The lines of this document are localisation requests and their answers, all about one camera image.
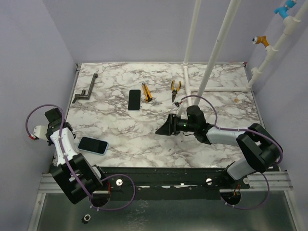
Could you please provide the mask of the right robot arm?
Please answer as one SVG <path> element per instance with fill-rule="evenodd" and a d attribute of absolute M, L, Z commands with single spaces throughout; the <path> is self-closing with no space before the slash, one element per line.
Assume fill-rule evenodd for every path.
<path fill-rule="evenodd" d="M 225 144 L 239 147 L 244 157 L 230 164 L 221 177 L 222 185 L 228 189 L 239 183 L 239 179 L 254 172 L 265 172 L 281 157 L 281 146 L 258 123 L 248 128 L 218 128 L 208 123 L 199 106 L 189 106 L 187 119 L 169 114 L 166 122 L 155 133 L 178 135 L 191 132 L 200 143 Z"/>

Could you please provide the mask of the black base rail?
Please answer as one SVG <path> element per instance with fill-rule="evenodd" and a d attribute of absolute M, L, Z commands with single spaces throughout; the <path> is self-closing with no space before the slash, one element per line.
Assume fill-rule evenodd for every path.
<path fill-rule="evenodd" d="M 107 184 L 111 184 L 111 199 L 136 200 L 218 200 L 223 193 L 241 191 L 286 191 L 292 184 L 286 171 L 270 170 L 233 180 L 222 168 L 149 168 L 94 166 L 103 183 L 93 183 L 91 174 L 82 167 L 77 171 L 86 188 L 97 200 Z"/>

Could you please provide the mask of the blue cased phone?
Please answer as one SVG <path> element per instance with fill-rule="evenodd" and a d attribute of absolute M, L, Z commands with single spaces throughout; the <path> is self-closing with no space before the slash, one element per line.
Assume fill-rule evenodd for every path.
<path fill-rule="evenodd" d="M 92 154 L 104 155 L 108 149 L 108 142 L 90 137 L 82 137 L 78 149 Z"/>

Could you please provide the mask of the yellow utility knife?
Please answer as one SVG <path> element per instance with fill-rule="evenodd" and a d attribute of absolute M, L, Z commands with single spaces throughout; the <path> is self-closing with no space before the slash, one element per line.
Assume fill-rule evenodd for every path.
<path fill-rule="evenodd" d="M 143 89 L 143 92 L 144 92 L 144 95 L 145 95 L 145 101 L 147 103 L 149 103 L 152 100 L 152 96 L 151 96 L 151 93 L 148 89 L 148 86 L 144 82 L 142 83 L 142 89 Z"/>

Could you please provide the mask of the yellow handled pliers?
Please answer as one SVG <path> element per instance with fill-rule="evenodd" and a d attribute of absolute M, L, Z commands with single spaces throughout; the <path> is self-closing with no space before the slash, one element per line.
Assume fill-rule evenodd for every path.
<path fill-rule="evenodd" d="M 172 81 L 171 83 L 171 90 L 172 90 L 172 102 L 174 102 L 176 95 L 178 91 L 181 89 L 181 81 L 179 81 L 178 86 L 175 86 L 175 80 Z"/>

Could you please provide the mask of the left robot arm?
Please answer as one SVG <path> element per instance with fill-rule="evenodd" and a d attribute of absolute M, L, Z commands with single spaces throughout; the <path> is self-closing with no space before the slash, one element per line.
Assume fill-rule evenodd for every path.
<path fill-rule="evenodd" d="M 71 203 L 76 204 L 91 197 L 96 190 L 102 190 L 107 183 L 104 175 L 98 173 L 74 144 L 75 134 L 68 122 L 63 122 L 61 110 L 50 109 L 45 113 L 48 120 L 46 137 L 55 145 L 55 167 L 51 175 Z"/>

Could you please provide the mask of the black smartphone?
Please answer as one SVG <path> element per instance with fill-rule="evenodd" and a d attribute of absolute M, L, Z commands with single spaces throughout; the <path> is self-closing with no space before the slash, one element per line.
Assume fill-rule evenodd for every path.
<path fill-rule="evenodd" d="M 138 111 L 141 106 L 141 90 L 130 90 L 128 99 L 128 110 Z"/>

